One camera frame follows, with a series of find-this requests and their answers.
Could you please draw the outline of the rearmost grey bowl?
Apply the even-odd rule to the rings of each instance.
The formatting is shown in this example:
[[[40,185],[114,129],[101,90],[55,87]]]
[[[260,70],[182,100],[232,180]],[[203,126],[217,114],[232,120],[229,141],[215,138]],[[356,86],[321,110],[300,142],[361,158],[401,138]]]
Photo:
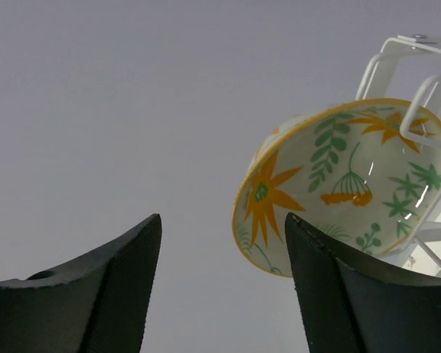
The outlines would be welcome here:
[[[242,255],[290,277],[288,213],[374,257],[401,250],[441,190],[441,149],[400,133],[409,105],[352,101],[275,129],[235,199],[232,233]]]

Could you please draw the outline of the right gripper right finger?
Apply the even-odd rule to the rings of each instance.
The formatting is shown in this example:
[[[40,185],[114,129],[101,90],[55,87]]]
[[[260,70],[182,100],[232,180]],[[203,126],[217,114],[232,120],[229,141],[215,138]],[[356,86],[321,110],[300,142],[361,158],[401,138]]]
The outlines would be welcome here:
[[[441,278],[371,257],[293,213],[285,235],[311,352],[441,352]]]

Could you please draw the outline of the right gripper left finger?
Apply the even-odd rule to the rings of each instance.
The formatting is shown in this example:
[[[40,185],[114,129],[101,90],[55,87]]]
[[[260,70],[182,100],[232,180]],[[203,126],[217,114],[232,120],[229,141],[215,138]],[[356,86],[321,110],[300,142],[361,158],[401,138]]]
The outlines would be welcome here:
[[[0,352],[139,352],[161,240],[153,214],[66,263],[0,281]]]

